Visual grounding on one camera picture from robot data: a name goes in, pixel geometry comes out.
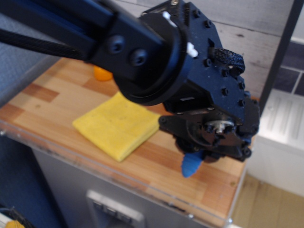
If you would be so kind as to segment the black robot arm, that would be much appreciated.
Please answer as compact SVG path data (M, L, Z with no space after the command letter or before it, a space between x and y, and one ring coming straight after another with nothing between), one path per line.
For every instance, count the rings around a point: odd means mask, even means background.
M243 56L222 47L193 3L168 0L138 18L109 0L3 0L0 11L53 38L2 30L1 42L94 64L113 73L128 100L163 104L160 128L184 153L250 157L260 115Z

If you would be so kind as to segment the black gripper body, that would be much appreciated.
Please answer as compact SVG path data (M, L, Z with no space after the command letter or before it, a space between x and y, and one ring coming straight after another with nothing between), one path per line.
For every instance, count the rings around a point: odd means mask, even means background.
M161 116L160 129L175 138L183 154L202 152L202 157L217 160L228 156L243 162L252 155L252 137L258 132L260 112L245 113L245 122L236 125L231 120L209 121L201 125L177 116Z

